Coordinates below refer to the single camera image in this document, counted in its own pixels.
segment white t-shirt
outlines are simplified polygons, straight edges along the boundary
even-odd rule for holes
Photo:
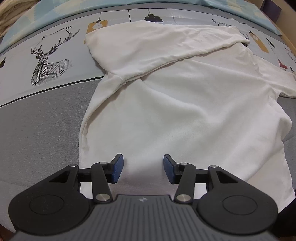
[[[285,208],[295,198],[282,142],[292,123],[276,100],[296,97],[296,81],[242,42],[234,26],[144,20],[87,34],[107,73],[81,124],[80,168],[121,153],[113,194],[173,196],[163,170],[170,154],[199,169],[218,165]]]

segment deer illustration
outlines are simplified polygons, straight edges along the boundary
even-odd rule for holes
[[[59,42],[55,44],[47,53],[43,53],[43,50],[41,49],[42,44],[40,45],[38,50],[36,50],[37,45],[35,46],[34,49],[31,48],[31,53],[36,54],[37,55],[36,59],[39,59],[39,62],[34,70],[34,73],[31,79],[31,84],[33,86],[40,85],[42,83],[46,84],[51,80],[57,79],[61,77],[68,68],[72,67],[71,61],[69,59],[64,59],[56,63],[47,62],[48,57],[51,54],[53,54],[60,45],[69,41],[79,32],[78,30],[74,35],[72,35],[72,33],[69,32],[68,30],[66,31],[69,33],[69,36],[65,38],[63,42],[61,39],[59,39]]]

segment t-shirt sleeve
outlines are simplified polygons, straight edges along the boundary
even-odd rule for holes
[[[281,96],[296,98],[296,76],[255,56],[258,70],[263,79]]]
[[[111,25],[86,35],[93,58],[123,81],[238,42],[249,43],[234,26],[162,25],[145,20]]]

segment logo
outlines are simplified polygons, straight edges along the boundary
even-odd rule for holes
[[[141,198],[139,198],[139,201],[141,201],[141,202],[146,202],[148,199],[147,198],[145,198],[145,197],[141,197]]]

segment bed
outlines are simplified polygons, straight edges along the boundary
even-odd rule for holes
[[[248,48],[255,55],[290,73],[296,71],[296,58],[280,32],[261,15],[248,16],[253,6],[245,7],[244,1],[227,6],[218,6],[219,1],[216,5],[68,1],[66,6],[50,2],[42,0],[20,18],[0,45],[0,224],[11,231],[7,212],[11,199],[64,166],[78,164],[80,125],[104,76],[85,44],[86,33],[144,19],[162,24],[234,25],[250,40]],[[42,12],[42,4],[48,6],[48,14]],[[278,103],[293,123],[283,142],[295,189],[296,100],[279,97]]]

